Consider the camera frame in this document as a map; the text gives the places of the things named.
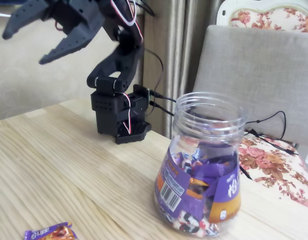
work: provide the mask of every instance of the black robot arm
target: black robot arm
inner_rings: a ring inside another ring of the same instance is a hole
[[[91,99],[97,129],[99,133],[115,136],[118,144],[143,140],[151,130],[151,125],[145,122],[149,95],[143,89],[138,91],[137,86],[133,93],[124,93],[143,56],[143,36],[129,0],[28,0],[11,15],[3,38],[10,39],[35,20],[51,18],[62,25],[67,37],[40,64],[86,47],[102,27],[113,41],[119,41],[116,50],[87,78],[87,85],[96,89]],[[114,72],[120,72],[119,77],[111,77]]]

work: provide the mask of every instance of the floral cushion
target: floral cushion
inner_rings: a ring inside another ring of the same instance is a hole
[[[295,151],[284,141],[266,140]],[[282,198],[291,198],[308,207],[308,173],[298,155],[290,155],[248,134],[239,147],[239,160],[254,181],[276,189]]]
[[[308,16],[294,8],[276,8],[268,12],[240,9],[231,16],[230,26],[308,33]]]

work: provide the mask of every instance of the wooden table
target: wooden table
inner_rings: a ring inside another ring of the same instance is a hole
[[[73,222],[80,240],[188,239],[164,226],[154,180],[170,140],[151,131],[116,145],[89,100],[0,121],[0,239]],[[241,177],[242,207],[221,240],[308,239],[308,208]]]

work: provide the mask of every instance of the curtain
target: curtain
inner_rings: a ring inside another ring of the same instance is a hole
[[[164,64],[164,73],[157,92],[177,99],[192,91],[206,28],[215,24],[218,8],[223,1],[147,1],[156,16],[145,16],[144,45],[160,56]],[[145,52],[143,85],[153,90],[160,73],[159,61]],[[156,103],[170,112],[175,110],[175,104],[171,101],[156,99]],[[155,132],[171,137],[173,118],[170,115],[155,108],[147,120]]]

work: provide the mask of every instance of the clear plastic jar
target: clear plastic jar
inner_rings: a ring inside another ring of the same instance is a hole
[[[241,204],[238,146],[246,119],[245,108],[220,94],[177,99],[173,137],[154,193],[168,225],[201,238],[228,229]]]

